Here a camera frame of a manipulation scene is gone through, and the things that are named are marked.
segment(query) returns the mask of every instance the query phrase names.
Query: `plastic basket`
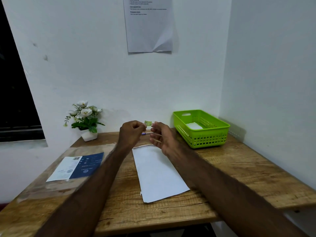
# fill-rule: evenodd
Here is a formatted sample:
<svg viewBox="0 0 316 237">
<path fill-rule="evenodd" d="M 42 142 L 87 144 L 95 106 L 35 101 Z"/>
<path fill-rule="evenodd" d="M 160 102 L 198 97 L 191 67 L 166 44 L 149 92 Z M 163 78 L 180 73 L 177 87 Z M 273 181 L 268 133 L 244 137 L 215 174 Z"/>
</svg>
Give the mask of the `plastic basket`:
<svg viewBox="0 0 316 237">
<path fill-rule="evenodd" d="M 173 115 L 174 126 L 191 148 L 225 144 L 229 124 L 202 110 L 175 111 Z M 193 122 L 203 129 L 193 130 L 186 125 Z"/>
</svg>

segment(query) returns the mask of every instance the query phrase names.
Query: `white flower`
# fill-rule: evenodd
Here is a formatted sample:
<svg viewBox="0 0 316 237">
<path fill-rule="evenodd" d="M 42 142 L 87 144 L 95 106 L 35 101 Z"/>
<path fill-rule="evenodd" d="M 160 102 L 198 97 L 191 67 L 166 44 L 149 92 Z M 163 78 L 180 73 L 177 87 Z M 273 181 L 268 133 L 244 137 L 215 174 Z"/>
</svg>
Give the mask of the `white flower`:
<svg viewBox="0 0 316 237">
<path fill-rule="evenodd" d="M 78 112 L 79 112 L 78 110 L 74 110 L 74 111 L 73 110 L 69 110 L 68 114 L 71 115 L 71 116 L 76 116 L 78 114 Z"/>
<path fill-rule="evenodd" d="M 81 107 L 81 108 L 85 108 L 88 105 L 88 101 L 87 100 L 81 100 L 78 101 L 77 106 Z"/>
<path fill-rule="evenodd" d="M 84 117 L 90 116 L 91 114 L 92 114 L 92 110 L 91 109 L 82 109 L 78 116 L 80 118 L 84 118 Z"/>
<path fill-rule="evenodd" d="M 86 109 L 91 109 L 93 112 L 94 112 L 94 111 L 97 111 L 97 107 L 94 106 L 94 105 L 88 106 L 88 107 L 86 107 Z"/>
</svg>

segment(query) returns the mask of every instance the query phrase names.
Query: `basket rim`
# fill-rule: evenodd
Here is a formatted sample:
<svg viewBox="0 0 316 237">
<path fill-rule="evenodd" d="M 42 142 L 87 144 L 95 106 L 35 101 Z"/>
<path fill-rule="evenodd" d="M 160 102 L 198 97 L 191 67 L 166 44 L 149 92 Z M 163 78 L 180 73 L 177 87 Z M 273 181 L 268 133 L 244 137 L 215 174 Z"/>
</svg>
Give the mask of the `basket rim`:
<svg viewBox="0 0 316 237">
<path fill-rule="evenodd" d="M 215 116 L 212 116 L 210 113 L 207 113 L 207 112 L 205 112 L 205 111 L 203 111 L 203 110 L 199 110 L 199 109 L 196 109 L 196 110 L 187 110 L 187 111 L 202 111 L 202 112 L 204 112 L 205 114 L 208 114 L 208 115 L 210 115 L 211 117 L 216 118 Z M 181 120 L 181 119 L 179 118 L 179 116 L 176 115 L 175 112 L 182 112 L 182 111 L 174 111 L 174 112 L 173 112 L 173 115 L 176 116 L 184 125 L 186 125 L 186 124 L 183 122 L 183 120 Z M 210 131 L 210 130 L 226 129 L 226 128 L 229 128 L 229 127 L 230 127 L 230 124 L 226 123 L 225 121 L 222 121 L 222 120 L 220 120 L 220 119 L 218 119 L 218 118 L 216 118 L 216 119 L 219 120 L 219 121 L 221 121 L 221 122 L 223 122 L 223 123 L 225 123 L 227 126 L 214 127 L 214 128 L 207 128 L 207 129 L 199 129 L 199 130 L 193 130 L 193 129 L 191 129 L 190 127 L 188 127 L 187 125 L 186 125 L 186 127 L 187 127 L 189 130 L 191 130 L 191 131 Z"/>
</svg>

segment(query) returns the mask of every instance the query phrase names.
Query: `human arm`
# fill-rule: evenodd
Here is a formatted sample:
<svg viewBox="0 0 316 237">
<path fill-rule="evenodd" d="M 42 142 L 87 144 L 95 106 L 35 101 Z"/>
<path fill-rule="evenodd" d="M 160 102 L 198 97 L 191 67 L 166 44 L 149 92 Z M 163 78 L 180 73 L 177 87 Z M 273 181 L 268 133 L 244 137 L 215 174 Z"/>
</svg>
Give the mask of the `human arm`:
<svg viewBox="0 0 316 237">
<path fill-rule="evenodd" d="M 124 123 L 118 143 L 104 163 L 66 199 L 35 236 L 91 236 L 121 163 L 145 130 L 141 122 Z"/>
<path fill-rule="evenodd" d="M 155 122 L 151 131 L 162 135 L 151 134 L 151 143 L 194 183 L 238 236 L 307 236 L 263 197 L 181 145 L 167 125 Z"/>
</svg>

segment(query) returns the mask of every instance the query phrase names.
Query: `white wall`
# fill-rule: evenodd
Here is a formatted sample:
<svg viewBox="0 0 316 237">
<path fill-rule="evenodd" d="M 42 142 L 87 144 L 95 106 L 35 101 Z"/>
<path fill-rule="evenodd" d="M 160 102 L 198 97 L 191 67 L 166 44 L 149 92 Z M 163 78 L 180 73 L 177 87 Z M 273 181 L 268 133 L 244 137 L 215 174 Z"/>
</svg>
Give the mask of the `white wall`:
<svg viewBox="0 0 316 237">
<path fill-rule="evenodd" d="M 172 54 L 131 55 L 123 0 L 2 2 L 48 147 L 0 152 L 0 179 L 8 180 L 0 182 L 0 203 L 78 138 L 63 127 L 78 100 L 104 109 L 102 132 L 132 119 L 170 124 L 176 110 L 219 114 L 231 0 L 173 0 Z"/>
<path fill-rule="evenodd" d="M 316 189 L 316 1 L 232 0 L 220 117 Z M 316 211 L 287 215 L 315 236 Z"/>
</svg>

